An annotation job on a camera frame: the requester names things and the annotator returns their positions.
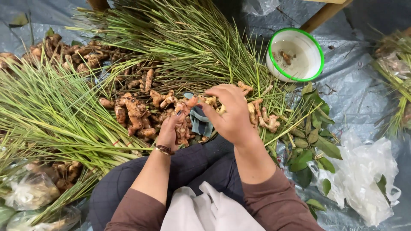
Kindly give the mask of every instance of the person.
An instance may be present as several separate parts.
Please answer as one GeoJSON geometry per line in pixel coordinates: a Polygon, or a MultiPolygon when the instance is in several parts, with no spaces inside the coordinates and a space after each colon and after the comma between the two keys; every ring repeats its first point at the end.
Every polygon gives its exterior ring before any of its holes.
{"type": "MultiPolygon", "coordinates": [[[[267,153],[249,120],[241,89],[221,84],[207,91],[226,106],[219,115],[199,103],[219,136],[167,155],[111,170],[90,199],[94,231],[323,230],[267,153]]],[[[157,147],[176,150],[177,113],[161,127],[157,147]]]]}

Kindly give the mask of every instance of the white bowl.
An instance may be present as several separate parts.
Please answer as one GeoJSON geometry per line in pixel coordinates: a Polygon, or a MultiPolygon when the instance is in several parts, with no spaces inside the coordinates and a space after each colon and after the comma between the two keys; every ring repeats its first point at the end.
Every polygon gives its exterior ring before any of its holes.
{"type": "Polygon", "coordinates": [[[271,37],[266,64],[270,72],[282,81],[306,82],[315,79],[323,71],[324,54],[320,44],[307,32],[284,28],[271,37]],[[286,64],[280,51],[290,55],[291,65],[286,64]]]}

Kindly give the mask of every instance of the hand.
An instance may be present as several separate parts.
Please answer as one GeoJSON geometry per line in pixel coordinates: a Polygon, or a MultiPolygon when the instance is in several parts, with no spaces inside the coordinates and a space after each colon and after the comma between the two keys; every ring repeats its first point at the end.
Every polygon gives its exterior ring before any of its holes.
{"type": "Polygon", "coordinates": [[[245,144],[250,137],[258,136],[251,125],[247,101],[239,87],[232,84],[220,84],[206,90],[205,93],[218,97],[220,102],[226,106],[227,112],[219,115],[212,106],[202,102],[198,103],[217,132],[226,140],[235,146],[240,146],[245,144]]]}
{"type": "Polygon", "coordinates": [[[168,117],[166,120],[164,120],[163,124],[161,125],[160,134],[157,138],[157,145],[171,148],[173,152],[178,149],[178,146],[175,144],[175,125],[182,117],[184,117],[183,113],[181,113],[180,115],[172,115],[171,117],[168,117]]]}

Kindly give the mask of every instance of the person's left hand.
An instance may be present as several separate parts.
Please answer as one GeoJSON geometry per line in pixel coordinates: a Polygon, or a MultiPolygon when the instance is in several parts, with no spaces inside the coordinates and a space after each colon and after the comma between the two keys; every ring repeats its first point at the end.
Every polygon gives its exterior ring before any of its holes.
{"type": "Polygon", "coordinates": [[[178,145],[175,144],[177,137],[175,133],[175,125],[181,117],[184,117],[184,113],[173,115],[164,120],[157,138],[157,145],[171,148],[173,152],[178,149],[178,145]]]}

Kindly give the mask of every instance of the water in bowl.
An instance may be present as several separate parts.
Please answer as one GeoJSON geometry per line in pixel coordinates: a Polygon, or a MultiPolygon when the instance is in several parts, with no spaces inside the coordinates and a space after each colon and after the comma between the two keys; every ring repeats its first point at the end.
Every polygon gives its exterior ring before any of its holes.
{"type": "Polygon", "coordinates": [[[298,79],[303,79],[307,75],[309,68],[308,57],[297,44],[289,41],[278,41],[272,44],[271,51],[275,62],[288,75],[298,79]],[[291,65],[288,65],[280,55],[281,51],[289,55],[291,65]]]}

